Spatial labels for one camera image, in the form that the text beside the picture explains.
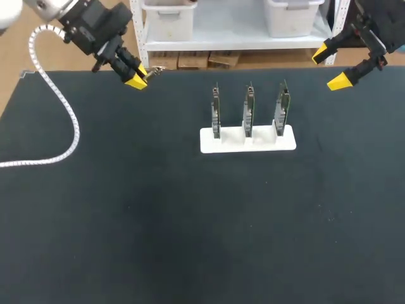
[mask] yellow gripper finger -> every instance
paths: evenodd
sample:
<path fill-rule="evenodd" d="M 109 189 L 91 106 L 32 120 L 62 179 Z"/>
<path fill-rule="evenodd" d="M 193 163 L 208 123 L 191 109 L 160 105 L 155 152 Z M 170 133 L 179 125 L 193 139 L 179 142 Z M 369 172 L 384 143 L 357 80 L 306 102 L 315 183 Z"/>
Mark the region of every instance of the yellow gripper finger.
<path fill-rule="evenodd" d="M 336 91 L 344 89 L 345 87 L 352 87 L 352 83 L 347 78 L 345 73 L 341 73 L 338 77 L 334 78 L 328 83 L 329 89 L 331 91 Z"/>

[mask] metal shelf frame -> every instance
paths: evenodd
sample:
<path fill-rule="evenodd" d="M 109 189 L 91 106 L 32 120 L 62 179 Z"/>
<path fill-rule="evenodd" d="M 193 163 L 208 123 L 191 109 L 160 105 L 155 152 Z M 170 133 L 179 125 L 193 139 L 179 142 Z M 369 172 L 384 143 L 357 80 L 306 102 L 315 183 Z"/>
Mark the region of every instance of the metal shelf frame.
<path fill-rule="evenodd" d="M 221 30 L 222 24 L 220 24 L 220 22 L 222 22 L 222 20 L 220 19 L 217 19 L 220 21 L 218 24 L 212 22 L 213 19 L 210 19 L 210 22 L 204 23 L 204 14 L 208 14 L 212 8 L 210 8 L 209 5 L 215 3 L 215 1 L 218 3 L 219 1 L 226 0 L 200 0 L 199 6 L 202 7 L 200 10 L 196 10 L 194 20 L 195 34 L 193 34 L 193 40 L 184 42 L 158 42 L 154 41 L 152 37 L 148 37 L 149 23 L 148 20 L 146 20 L 144 25 L 141 1 L 142 0 L 130 0 L 130 7 L 133 14 L 132 20 L 134 22 L 134 30 L 138 43 L 139 57 L 145 67 L 149 67 L 149 51 L 318 48 L 324 40 L 337 35 L 343 29 L 351 2 L 351 0 L 335 0 L 335 24 L 332 31 L 329 29 L 325 19 L 330 2 L 330 0 L 326 0 L 317 14 L 314 30 L 310 36 L 272 39 L 266 34 L 265 27 L 258 21 L 259 18 L 255 18 L 254 15 L 250 17 L 250 20 L 241 20 L 240 23 L 234 23 L 232 20 L 227 20 L 227 23 L 227 21 L 224 20 L 223 30 Z M 238 0 L 238 2 L 242 4 L 243 1 L 249 3 L 257 0 Z M 253 14 L 261 13 L 259 8 L 255 12 L 255 9 L 251 7 L 250 11 L 252 11 Z M 248 22 L 250 26 L 244 27 L 243 22 Z M 231 25 L 238 27 L 238 29 L 235 31 L 229 30 Z M 333 65 L 335 57 L 336 55 L 329 57 L 325 64 Z"/>

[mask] floor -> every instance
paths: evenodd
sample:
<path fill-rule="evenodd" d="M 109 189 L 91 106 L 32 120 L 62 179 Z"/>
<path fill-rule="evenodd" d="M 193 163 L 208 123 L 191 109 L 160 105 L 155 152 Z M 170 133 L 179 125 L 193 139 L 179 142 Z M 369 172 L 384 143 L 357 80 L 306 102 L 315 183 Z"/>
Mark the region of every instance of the floor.
<path fill-rule="evenodd" d="M 117 0 L 103 0 L 102 2 L 107 7 L 112 7 Z M 129 0 L 123 0 L 123 2 L 128 4 Z M 24 7 L 21 18 L 1 37 L 0 114 L 7 105 L 21 71 L 34 70 L 28 54 L 27 39 L 31 31 L 42 23 L 28 7 Z M 130 30 L 124 37 L 125 45 L 133 54 L 137 54 L 132 24 L 129 26 Z M 94 64 L 93 57 L 83 55 L 73 44 L 66 45 L 52 34 L 44 34 L 38 38 L 37 51 L 45 70 L 90 70 Z M 305 49 L 244 53 L 237 68 L 315 67 L 311 61 L 311 53 L 312 50 Z M 357 65 L 366 56 L 367 50 L 365 49 L 343 49 L 339 52 L 335 65 Z M 387 59 L 390 65 L 405 65 L 405 54 L 392 54 Z"/>

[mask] white shelf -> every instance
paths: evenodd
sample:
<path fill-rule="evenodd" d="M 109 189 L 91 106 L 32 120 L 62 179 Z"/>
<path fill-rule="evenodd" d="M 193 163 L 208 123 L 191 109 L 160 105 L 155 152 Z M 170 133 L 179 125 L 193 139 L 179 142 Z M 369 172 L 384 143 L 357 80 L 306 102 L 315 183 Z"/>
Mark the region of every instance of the white shelf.
<path fill-rule="evenodd" d="M 158 42 L 147 35 L 144 47 L 146 51 L 319 48 L 331 36 L 332 31 L 320 12 L 311 35 L 271 38 L 263 0 L 199 0 L 191 41 Z"/>

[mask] cardboard box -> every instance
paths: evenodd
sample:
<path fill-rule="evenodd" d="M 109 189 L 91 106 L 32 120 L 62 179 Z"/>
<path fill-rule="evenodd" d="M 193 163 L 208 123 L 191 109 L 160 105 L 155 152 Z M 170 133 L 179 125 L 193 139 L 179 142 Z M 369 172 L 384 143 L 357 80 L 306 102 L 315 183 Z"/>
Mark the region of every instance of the cardboard box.
<path fill-rule="evenodd" d="M 178 68 L 182 70 L 200 70 L 208 67 L 207 51 L 186 51 L 180 52 L 178 57 Z"/>
<path fill-rule="evenodd" d="M 213 51 L 208 58 L 211 68 L 233 68 L 238 64 L 240 51 Z"/>
<path fill-rule="evenodd" d="M 166 70 L 177 70 L 178 52 L 151 52 L 150 67 L 164 67 Z"/>

